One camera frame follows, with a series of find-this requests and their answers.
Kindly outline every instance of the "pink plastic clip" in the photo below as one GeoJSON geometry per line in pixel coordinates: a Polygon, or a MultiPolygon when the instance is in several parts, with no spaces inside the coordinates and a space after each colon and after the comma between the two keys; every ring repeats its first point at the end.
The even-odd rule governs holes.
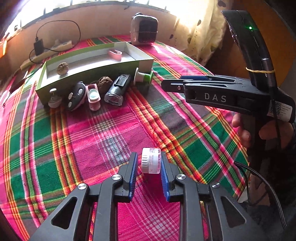
{"type": "Polygon", "coordinates": [[[98,91],[98,86],[96,84],[87,85],[86,93],[87,93],[87,98],[89,100],[89,108],[92,111],[97,111],[98,109],[100,109],[101,97],[98,91]]]}
{"type": "Polygon", "coordinates": [[[111,58],[121,61],[121,57],[122,57],[122,52],[117,51],[117,50],[109,50],[108,54],[111,58]]]}

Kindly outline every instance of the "rubber band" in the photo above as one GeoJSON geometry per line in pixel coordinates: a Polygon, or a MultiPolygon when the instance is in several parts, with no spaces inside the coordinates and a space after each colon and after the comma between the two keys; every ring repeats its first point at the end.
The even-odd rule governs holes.
{"type": "Polygon", "coordinates": [[[251,69],[248,69],[246,67],[246,70],[247,71],[250,71],[250,72],[253,72],[253,73],[264,73],[264,74],[271,74],[271,73],[274,73],[275,70],[269,70],[269,71],[265,71],[265,70],[251,70],[251,69]]]}

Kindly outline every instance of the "pink hook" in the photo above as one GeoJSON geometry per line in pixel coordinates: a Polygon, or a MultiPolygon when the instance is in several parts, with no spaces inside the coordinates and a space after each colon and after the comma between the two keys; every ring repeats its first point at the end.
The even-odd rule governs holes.
{"type": "Polygon", "coordinates": [[[121,61],[121,57],[122,57],[122,52],[117,51],[117,50],[109,50],[108,54],[111,58],[121,61]]]}

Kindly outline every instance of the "small container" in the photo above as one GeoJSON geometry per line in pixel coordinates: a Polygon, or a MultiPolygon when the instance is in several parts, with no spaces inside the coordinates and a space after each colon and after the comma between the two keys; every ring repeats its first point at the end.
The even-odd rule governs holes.
{"type": "Polygon", "coordinates": [[[136,13],[131,20],[131,44],[148,45],[156,40],[158,28],[157,18],[136,13]]]}
{"type": "Polygon", "coordinates": [[[101,104],[100,104],[100,94],[98,91],[98,86],[97,84],[91,84],[86,86],[86,94],[87,98],[89,100],[89,108],[92,111],[97,111],[100,109],[101,104]]]}
{"type": "Polygon", "coordinates": [[[130,82],[131,76],[129,74],[119,76],[105,94],[104,101],[112,105],[121,106],[123,103],[123,95],[130,82]]]}
{"type": "Polygon", "coordinates": [[[152,81],[153,71],[150,74],[140,73],[139,68],[136,68],[135,78],[133,79],[133,84],[136,85],[137,82],[143,82],[150,85],[152,81]]]}
{"type": "Polygon", "coordinates": [[[56,88],[51,89],[49,92],[52,95],[50,97],[50,101],[48,102],[48,106],[50,108],[58,108],[62,102],[62,98],[55,95],[55,92],[57,91],[56,88]]]}
{"type": "Polygon", "coordinates": [[[143,173],[159,174],[161,167],[160,148],[143,148],[141,166],[143,173]]]}

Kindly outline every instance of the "curtain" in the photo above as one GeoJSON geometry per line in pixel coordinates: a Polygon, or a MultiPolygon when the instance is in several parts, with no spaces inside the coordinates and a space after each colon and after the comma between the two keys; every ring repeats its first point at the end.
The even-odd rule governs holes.
{"type": "Polygon", "coordinates": [[[201,65],[206,65],[227,28],[221,10],[230,10],[233,0],[171,0],[167,10],[177,16],[169,45],[201,65]]]}

